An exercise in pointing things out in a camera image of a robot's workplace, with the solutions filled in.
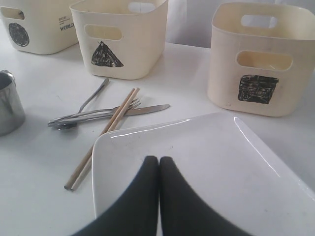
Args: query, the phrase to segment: metal cup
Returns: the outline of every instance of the metal cup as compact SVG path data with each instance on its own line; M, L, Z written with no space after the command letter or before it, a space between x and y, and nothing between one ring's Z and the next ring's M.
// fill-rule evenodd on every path
M25 113L13 75L0 71L0 136L11 133L25 121Z

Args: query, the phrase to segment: table surface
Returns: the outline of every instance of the table surface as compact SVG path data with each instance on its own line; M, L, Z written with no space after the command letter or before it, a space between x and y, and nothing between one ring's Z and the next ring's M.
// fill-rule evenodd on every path
M103 78L84 68L79 45L40 56L14 50L0 27L0 69L16 78L27 114L15 132L0 137L0 235L70 235L94 215L91 175L77 192L63 185L106 125L84 123L73 132L47 127L47 121L75 113ZM140 87L142 106L169 103L163 112L128 117L120 128L174 121L223 111L206 94L210 49L166 44L163 56L144 79L111 79L87 109L121 104ZM311 79L298 109L283 118L234 112L308 186L315 190L315 79Z

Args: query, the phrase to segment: bin handle hole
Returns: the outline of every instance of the bin handle hole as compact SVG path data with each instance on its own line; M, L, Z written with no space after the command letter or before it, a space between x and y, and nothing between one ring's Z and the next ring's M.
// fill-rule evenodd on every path
M155 9L153 3L148 2L131 2L128 5L128 9L133 13L148 13Z
M85 25L85 33L92 38L119 41L123 37L122 32L117 27Z
M277 25L278 19L266 15L244 15L241 19L242 26L271 29Z
M242 51L237 55L237 62L245 67L286 71L291 68L293 58L285 54Z
M25 19L25 15L23 11L17 8L1 7L1 14L5 18L18 19L18 20Z

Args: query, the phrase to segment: cream storage bin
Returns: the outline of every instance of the cream storage bin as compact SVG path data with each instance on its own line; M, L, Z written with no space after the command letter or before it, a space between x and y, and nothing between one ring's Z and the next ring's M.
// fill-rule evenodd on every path
M271 25L244 26L247 15L270 17ZM289 5L225 3L212 27L209 98L230 110L292 113L315 66L315 16Z
M71 6L86 68L94 75L146 76L165 46L168 0L83 0Z
M78 0L0 0L12 46L36 54L59 52L78 42L69 6Z

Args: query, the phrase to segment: white plate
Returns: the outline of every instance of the white plate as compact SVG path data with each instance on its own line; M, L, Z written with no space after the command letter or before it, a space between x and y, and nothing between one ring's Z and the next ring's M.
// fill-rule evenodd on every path
M125 191L146 155L173 157L196 193L248 233L315 235L314 192L239 118L225 113L101 136L93 152L96 216Z

